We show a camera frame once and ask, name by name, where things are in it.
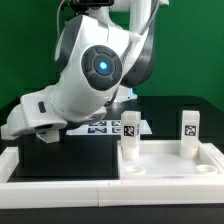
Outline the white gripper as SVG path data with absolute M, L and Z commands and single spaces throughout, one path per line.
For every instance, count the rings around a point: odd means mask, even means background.
M 67 122 L 50 105 L 52 87 L 23 95 L 7 118 L 8 133 L 21 136 L 62 129 Z

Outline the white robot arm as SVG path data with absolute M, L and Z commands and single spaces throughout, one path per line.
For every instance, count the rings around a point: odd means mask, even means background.
M 118 88 L 152 72 L 155 16 L 169 0 L 69 0 L 75 11 L 57 42 L 59 81 L 26 94 L 2 131 L 10 139 L 101 120 Z

